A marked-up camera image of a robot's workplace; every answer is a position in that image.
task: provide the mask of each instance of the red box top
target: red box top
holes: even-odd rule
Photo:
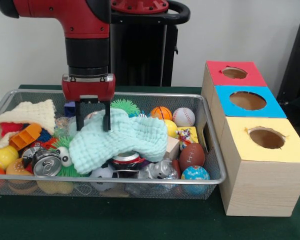
[[[252,61],[207,61],[206,64],[214,85],[267,86]]]

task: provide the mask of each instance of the wire basket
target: wire basket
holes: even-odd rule
[[[207,199],[226,178],[226,170],[206,99],[195,94],[115,93],[115,100],[123,98],[134,102],[145,113],[157,106],[165,106],[172,112],[180,107],[191,109],[199,143],[205,150],[203,167],[210,180],[0,175],[0,195]],[[64,114],[66,100],[62,91],[28,89],[8,92],[0,102],[0,114],[21,102],[35,104],[47,99],[53,101],[57,115]],[[81,112],[86,116],[102,108],[103,104],[82,103]]]

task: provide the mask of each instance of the orange plastic toy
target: orange plastic toy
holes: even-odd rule
[[[158,119],[167,119],[172,121],[172,113],[165,106],[157,106],[151,111],[151,117]]]
[[[39,124],[32,123],[17,135],[14,135],[10,139],[9,145],[19,151],[37,140],[40,137],[41,131],[42,128]]]

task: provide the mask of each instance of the green tablecloth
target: green tablecloth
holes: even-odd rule
[[[201,90],[129,86],[117,91],[199,94]],[[300,198],[292,217],[234,217],[225,216],[218,188],[206,201],[0,196],[0,239],[300,239]]]

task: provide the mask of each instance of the orange basketball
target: orange basketball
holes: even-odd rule
[[[158,119],[167,119],[172,121],[172,113],[165,106],[157,106],[151,111],[151,117]]]

